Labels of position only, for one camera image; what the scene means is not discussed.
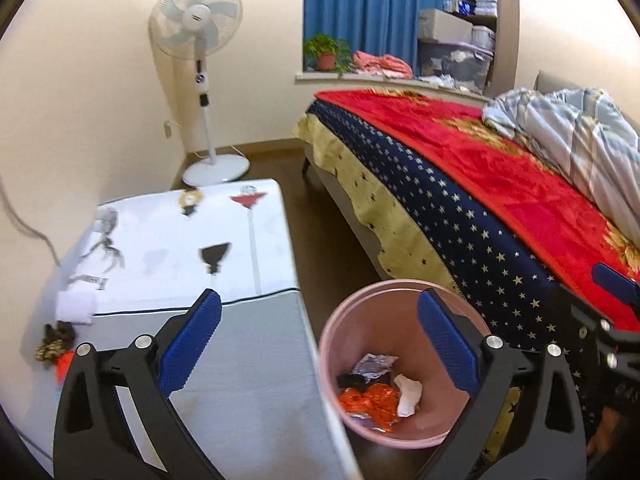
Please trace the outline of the person's right hand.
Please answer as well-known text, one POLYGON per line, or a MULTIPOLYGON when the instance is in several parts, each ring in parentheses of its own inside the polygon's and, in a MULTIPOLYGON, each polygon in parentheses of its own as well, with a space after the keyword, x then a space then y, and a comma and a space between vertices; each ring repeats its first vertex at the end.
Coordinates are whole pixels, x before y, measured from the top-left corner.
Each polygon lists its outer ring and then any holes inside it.
POLYGON ((629 418, 605 408, 587 455, 592 457, 588 479, 638 479, 639 414, 629 418))

